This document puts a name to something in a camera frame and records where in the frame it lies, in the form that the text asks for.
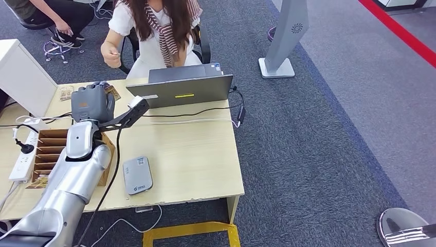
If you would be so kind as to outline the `person's right hand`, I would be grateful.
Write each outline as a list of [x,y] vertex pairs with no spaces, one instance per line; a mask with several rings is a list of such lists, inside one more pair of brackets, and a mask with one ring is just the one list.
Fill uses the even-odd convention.
[[114,44],[105,41],[101,45],[101,54],[109,67],[119,68],[121,66],[120,53]]

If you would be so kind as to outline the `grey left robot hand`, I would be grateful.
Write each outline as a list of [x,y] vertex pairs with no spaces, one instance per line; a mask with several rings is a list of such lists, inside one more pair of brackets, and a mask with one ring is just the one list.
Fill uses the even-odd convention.
[[75,122],[95,120],[105,123],[114,119],[115,97],[100,84],[79,87],[71,94],[71,114]]

